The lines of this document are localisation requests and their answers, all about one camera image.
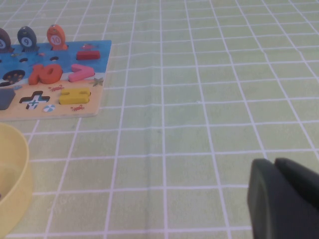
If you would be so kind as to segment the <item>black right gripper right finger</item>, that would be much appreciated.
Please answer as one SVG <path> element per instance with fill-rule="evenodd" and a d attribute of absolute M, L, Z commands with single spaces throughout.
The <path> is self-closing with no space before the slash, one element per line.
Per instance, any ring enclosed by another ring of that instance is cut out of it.
<path fill-rule="evenodd" d="M 288 158 L 276 158 L 275 166 L 304 199 L 319 198 L 319 175 Z"/>

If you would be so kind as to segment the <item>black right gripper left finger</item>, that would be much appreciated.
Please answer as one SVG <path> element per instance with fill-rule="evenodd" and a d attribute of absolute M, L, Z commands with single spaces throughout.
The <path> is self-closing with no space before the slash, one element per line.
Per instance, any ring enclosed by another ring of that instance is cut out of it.
<path fill-rule="evenodd" d="M 275 162 L 252 161 L 247 204 L 255 239 L 319 237 L 319 199 L 304 199 Z"/>

